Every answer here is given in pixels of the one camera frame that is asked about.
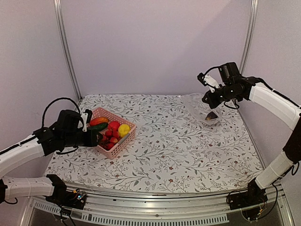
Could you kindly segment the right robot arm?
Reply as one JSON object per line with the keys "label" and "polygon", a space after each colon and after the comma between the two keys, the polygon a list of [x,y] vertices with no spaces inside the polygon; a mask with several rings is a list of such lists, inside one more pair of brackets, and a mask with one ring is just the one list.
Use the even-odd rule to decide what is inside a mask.
{"label": "right robot arm", "polygon": [[203,86],[208,86],[202,99],[211,109],[228,101],[250,101],[281,120],[291,134],[281,153],[249,184],[243,195],[247,205],[254,205],[261,198],[261,191],[283,177],[301,162],[301,107],[285,95],[274,90],[259,77],[245,77],[234,62],[215,66],[222,83],[212,78],[208,69],[197,76]]}

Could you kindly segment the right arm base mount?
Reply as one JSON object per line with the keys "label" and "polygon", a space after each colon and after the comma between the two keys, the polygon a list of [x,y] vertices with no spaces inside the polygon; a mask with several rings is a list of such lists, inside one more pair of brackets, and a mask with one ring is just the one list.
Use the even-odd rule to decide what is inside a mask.
{"label": "right arm base mount", "polygon": [[265,189],[260,189],[253,179],[247,185],[245,192],[234,190],[226,197],[226,203],[230,210],[248,208],[242,211],[242,216],[248,221],[256,221],[260,218],[268,201]]}

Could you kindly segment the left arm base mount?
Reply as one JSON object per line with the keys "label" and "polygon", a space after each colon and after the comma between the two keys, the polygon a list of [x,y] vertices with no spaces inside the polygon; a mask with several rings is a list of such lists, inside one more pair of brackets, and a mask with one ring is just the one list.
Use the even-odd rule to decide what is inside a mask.
{"label": "left arm base mount", "polygon": [[68,191],[66,184],[54,174],[47,174],[46,177],[50,179],[54,190],[50,196],[46,196],[46,201],[56,204],[59,207],[70,207],[74,209],[83,210],[87,193],[81,191],[79,188]]}

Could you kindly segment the red toy apple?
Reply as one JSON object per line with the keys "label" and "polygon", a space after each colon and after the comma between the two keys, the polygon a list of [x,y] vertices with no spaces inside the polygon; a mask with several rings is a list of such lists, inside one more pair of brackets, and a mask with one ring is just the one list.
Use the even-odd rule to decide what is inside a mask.
{"label": "red toy apple", "polygon": [[118,121],[111,121],[108,124],[108,129],[112,131],[118,131],[119,127],[120,127],[120,123]]}

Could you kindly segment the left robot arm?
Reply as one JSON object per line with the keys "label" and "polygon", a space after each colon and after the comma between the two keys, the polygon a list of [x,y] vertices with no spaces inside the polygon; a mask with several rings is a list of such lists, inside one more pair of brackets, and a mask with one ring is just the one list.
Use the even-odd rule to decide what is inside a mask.
{"label": "left robot arm", "polygon": [[0,201],[8,202],[18,197],[44,196],[48,202],[59,207],[83,209],[85,192],[70,192],[66,184],[55,174],[40,178],[10,178],[6,174],[34,159],[54,152],[65,154],[64,149],[73,147],[96,147],[100,133],[88,129],[92,111],[78,113],[62,110],[58,120],[49,128],[42,127],[30,136],[0,153]]}

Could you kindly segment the clear zip top bag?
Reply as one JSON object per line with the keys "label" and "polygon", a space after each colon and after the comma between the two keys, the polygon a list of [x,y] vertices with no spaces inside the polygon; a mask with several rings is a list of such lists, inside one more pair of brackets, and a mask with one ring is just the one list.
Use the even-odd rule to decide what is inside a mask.
{"label": "clear zip top bag", "polygon": [[[209,126],[216,125],[222,119],[222,113],[219,108],[211,109],[208,104],[202,101],[204,97],[201,93],[192,93],[181,96],[181,100],[188,110],[188,112],[193,116],[193,118],[199,122]],[[217,119],[206,121],[205,117],[209,112],[215,112],[218,115]]]}

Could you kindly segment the yellow toy pepper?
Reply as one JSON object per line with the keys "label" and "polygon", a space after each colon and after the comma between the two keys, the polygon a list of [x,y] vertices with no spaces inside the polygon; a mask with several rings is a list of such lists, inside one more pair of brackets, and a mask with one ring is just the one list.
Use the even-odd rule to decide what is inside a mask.
{"label": "yellow toy pepper", "polygon": [[125,137],[130,132],[130,130],[131,130],[131,128],[129,125],[121,124],[118,128],[119,137],[120,138]]}

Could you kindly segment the dark purple toy fruit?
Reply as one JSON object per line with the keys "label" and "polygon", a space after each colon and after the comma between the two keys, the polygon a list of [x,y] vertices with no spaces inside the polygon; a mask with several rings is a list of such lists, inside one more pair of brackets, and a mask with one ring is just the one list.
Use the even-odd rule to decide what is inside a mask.
{"label": "dark purple toy fruit", "polygon": [[218,115],[215,112],[209,112],[207,114],[207,116],[205,117],[205,120],[210,121],[210,120],[214,120],[214,119],[217,119],[217,118],[218,118]]}

